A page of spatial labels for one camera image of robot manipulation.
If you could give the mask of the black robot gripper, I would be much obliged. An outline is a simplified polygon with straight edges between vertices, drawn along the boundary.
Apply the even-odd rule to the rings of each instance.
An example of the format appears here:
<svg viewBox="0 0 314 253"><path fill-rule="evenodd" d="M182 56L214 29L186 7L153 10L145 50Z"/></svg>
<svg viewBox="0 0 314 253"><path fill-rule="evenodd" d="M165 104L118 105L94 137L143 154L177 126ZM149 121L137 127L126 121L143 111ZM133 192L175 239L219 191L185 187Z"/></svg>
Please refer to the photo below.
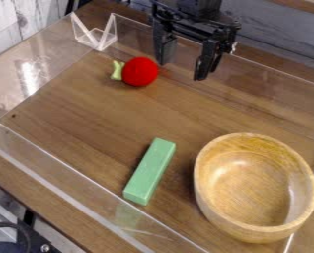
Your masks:
<svg viewBox="0 0 314 253"><path fill-rule="evenodd" d="M223 52L235 49L235 39L242 24L221 11L223 0L151 0L154 20L155 57L159 65L173 61L177 47L174 30L195 41L205 41L197 59L194 80L203 81L215 71Z"/></svg>

